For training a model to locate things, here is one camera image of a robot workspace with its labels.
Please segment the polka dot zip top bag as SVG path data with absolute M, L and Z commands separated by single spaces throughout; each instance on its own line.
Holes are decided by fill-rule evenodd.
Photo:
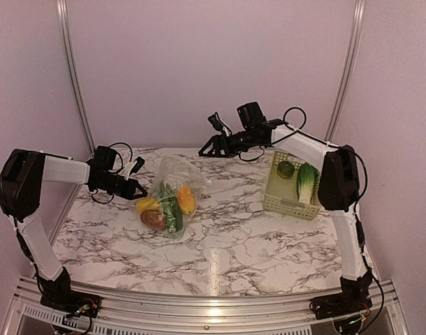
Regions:
M 166 156 L 148 195 L 137 200 L 133 210 L 147 228 L 164 237 L 179 239 L 210 183 L 200 169 L 185 158 Z

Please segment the yellow orange fake corn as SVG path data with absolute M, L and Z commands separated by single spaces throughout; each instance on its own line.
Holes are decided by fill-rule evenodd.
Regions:
M 179 187 L 177 191 L 177 201 L 183 214 L 190 215 L 195 211 L 196 200 L 188 186 L 184 185 Z

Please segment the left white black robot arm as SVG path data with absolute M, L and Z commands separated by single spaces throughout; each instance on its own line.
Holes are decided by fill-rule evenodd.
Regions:
M 131 175 L 145 161 L 131 159 L 114 169 L 118 153 L 112 147 L 99 146 L 86 162 L 43 151 L 15 149 L 0 174 L 0 207 L 13 219 L 19 245 L 34 266 L 42 296 L 70 311 L 80 296 L 72 290 L 70 276 L 58 261 L 46 236 L 39 211 L 41 190 L 45 182 L 85 185 L 91 192 L 105 191 L 108 195 L 136 200 L 147 191 Z

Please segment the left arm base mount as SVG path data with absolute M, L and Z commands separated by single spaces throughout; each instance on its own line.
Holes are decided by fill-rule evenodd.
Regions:
M 80 317 L 83 315 L 95 318 L 98 314 L 100 303 L 100 296 L 76 291 L 68 297 L 54 299 L 46 297 L 45 295 L 41 297 L 41 304 L 43 306 L 67 312 L 71 317 Z

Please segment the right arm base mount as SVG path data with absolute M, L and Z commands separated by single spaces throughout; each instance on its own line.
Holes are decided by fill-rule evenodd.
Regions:
M 367 311 L 373 306 L 371 297 L 366 295 L 360 299 L 344 300 L 342 293 L 314 297 L 309 304 L 309 309 L 317 320 L 336 318 L 339 316 Z

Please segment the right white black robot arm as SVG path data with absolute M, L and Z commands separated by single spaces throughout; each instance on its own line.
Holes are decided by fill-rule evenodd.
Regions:
M 285 119 L 268 120 L 257 102 L 237 108 L 243 131 L 233 133 L 217 113 L 208 121 L 217 131 L 199 155 L 232 158 L 252 147 L 274 147 L 301 158 L 320 174 L 318 200 L 332 218 L 341 251 L 341 291 L 313 298 L 309 307 L 317 318 L 360 311 L 372 305 L 369 286 L 374 277 L 364 255 L 365 234 L 360 220 L 358 164 L 353 147 L 338 146 L 309 135 Z

